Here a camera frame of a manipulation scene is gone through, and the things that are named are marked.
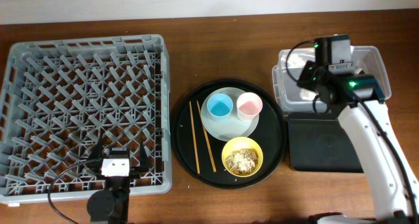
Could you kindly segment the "light blue plastic cup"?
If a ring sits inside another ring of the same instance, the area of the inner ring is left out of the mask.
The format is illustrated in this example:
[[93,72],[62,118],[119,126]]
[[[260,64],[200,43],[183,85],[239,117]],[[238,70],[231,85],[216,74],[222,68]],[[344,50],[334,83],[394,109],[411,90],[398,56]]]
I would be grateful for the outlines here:
[[216,93],[209,97],[207,110],[215,122],[226,121],[233,110],[232,99],[224,93]]

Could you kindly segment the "yellow bowl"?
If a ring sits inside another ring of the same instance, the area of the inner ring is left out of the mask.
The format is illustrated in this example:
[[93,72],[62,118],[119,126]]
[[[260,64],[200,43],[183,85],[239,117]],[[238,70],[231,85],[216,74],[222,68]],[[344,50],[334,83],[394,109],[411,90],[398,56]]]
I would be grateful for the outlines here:
[[226,171],[236,177],[251,177],[263,164],[263,151],[253,139],[237,137],[228,141],[221,153]]

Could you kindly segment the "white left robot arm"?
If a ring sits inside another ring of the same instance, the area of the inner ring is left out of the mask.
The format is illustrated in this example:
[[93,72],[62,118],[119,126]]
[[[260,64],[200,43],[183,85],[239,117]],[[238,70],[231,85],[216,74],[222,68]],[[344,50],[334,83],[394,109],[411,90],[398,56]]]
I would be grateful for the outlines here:
[[88,156],[88,169],[104,180],[103,189],[88,199],[86,209],[91,223],[127,223],[130,182],[149,171],[149,160],[143,142],[139,143],[139,165],[130,166],[130,150],[114,148],[109,156],[102,155],[103,140],[99,139]]

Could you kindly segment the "food scraps pile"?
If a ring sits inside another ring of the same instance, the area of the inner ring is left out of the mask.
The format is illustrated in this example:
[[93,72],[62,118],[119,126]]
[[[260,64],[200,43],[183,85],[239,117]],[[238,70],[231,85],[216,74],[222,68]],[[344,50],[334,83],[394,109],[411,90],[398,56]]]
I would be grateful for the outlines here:
[[258,156],[254,149],[241,148],[230,153],[225,160],[227,169],[234,175],[250,175],[256,169]]

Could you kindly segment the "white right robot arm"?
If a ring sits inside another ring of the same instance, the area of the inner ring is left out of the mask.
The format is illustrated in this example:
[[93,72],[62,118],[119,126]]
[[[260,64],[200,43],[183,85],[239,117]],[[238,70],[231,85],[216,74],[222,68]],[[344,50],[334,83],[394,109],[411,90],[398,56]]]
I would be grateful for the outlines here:
[[394,134],[384,93],[374,76],[338,74],[306,62],[297,84],[316,91],[337,115],[354,146],[379,223],[418,222],[418,179]]

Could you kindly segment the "pink plastic cup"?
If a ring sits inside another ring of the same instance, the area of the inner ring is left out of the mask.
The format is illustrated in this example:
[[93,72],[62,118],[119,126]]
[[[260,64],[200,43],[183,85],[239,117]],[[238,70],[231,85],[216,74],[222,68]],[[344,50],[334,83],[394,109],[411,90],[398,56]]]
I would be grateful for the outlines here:
[[237,116],[241,121],[252,121],[263,108],[262,99],[255,93],[245,92],[236,100]]

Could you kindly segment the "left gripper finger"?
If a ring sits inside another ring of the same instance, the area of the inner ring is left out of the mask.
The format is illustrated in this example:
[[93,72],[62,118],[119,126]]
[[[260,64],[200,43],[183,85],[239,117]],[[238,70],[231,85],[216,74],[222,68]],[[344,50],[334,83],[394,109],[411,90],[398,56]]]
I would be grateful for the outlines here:
[[97,144],[93,146],[91,153],[88,156],[88,160],[102,159],[102,150],[103,150],[103,138],[99,137]]
[[148,155],[145,150],[145,146],[142,139],[140,139],[140,143],[139,143],[139,167],[140,168],[149,167],[149,159],[148,159]]

